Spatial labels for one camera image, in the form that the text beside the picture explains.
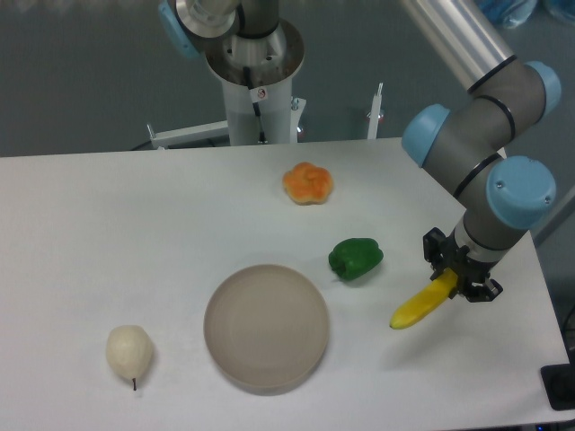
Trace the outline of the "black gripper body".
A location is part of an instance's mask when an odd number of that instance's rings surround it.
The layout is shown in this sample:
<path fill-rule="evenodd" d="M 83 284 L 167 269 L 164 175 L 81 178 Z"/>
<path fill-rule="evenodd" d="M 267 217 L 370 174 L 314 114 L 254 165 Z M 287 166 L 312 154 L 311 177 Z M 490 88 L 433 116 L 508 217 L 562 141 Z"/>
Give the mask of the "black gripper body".
<path fill-rule="evenodd" d="M 483 284 L 491 273 L 490 262 L 480 262 L 470 257 L 467 245 L 459 246 L 454 236 L 448 236 L 442 245 L 444 269 L 450 269 L 457 276 L 457 286 Z"/>

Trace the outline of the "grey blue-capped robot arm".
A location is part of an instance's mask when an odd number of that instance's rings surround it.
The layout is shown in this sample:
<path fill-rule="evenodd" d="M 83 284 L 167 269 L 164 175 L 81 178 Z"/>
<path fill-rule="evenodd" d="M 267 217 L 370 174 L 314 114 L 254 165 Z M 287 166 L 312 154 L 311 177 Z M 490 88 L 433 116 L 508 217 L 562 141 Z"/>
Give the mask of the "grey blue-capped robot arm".
<path fill-rule="evenodd" d="M 404 10 L 471 95 L 458 111 L 435 104 L 402 134 L 402 148 L 464 206 L 452 233 L 430 230 L 425 260 L 454 272 L 451 295 L 489 302 L 501 292 L 491 269 L 549 212 L 555 181 L 540 162 L 500 150 L 557 105 L 557 74 L 520 62 L 471 1 L 406 1 Z M 275 1 L 162 1 L 158 14 L 185 57 L 203 56 L 224 91 L 233 145 L 297 139 L 291 81 L 303 63 L 299 32 Z"/>

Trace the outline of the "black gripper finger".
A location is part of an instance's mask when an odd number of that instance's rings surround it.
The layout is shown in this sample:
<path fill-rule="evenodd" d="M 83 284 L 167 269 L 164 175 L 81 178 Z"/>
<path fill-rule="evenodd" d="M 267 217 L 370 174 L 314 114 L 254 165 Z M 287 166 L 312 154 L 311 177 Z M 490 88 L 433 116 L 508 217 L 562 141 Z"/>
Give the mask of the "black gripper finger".
<path fill-rule="evenodd" d="M 501 284 L 489 278 L 483 283 L 465 283 L 459 294 L 469 303 L 486 303 L 492 302 L 502 292 Z"/>
<path fill-rule="evenodd" d="M 433 227 L 422 237 L 423 256 L 433 272 L 431 279 L 437 279 L 448 268 L 449 238 L 437 227 Z"/>

